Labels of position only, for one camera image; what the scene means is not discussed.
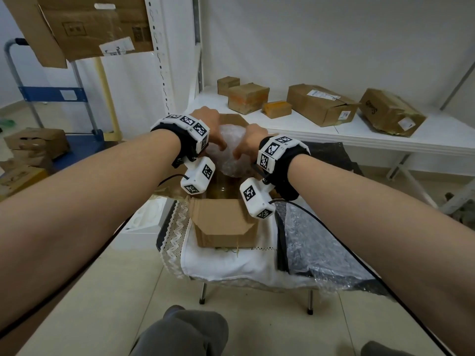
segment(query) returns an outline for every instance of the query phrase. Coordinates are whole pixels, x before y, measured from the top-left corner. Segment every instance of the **open cardboard box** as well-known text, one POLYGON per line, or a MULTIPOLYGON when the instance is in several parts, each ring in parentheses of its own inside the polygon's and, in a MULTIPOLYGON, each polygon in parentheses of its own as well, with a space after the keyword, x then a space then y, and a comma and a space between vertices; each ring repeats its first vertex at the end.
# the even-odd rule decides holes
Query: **open cardboard box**
MULTIPOLYGON (((221 114, 221 124, 246 127, 239 114, 221 114)), ((186 167, 171 168, 169 175, 185 173, 186 167)), ((172 178, 157 190, 161 196, 187 199, 190 219, 195 227, 199 247, 255 247, 258 223, 242 200, 239 186, 242 178, 228 177, 218 170, 205 193, 192 197, 180 187, 180 177, 172 178)))

